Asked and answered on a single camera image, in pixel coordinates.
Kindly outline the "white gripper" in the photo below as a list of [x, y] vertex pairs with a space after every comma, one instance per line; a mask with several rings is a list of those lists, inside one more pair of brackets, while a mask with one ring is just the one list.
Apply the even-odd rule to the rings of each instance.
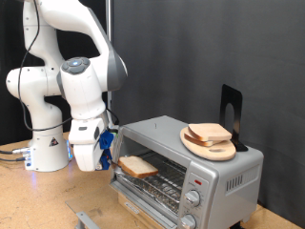
[[105, 131], [104, 121], [101, 117], [76, 120], [71, 122], [69, 142], [73, 146], [74, 156], [81, 171], [101, 171], [103, 165], [98, 162], [102, 156], [99, 147], [99, 137]]

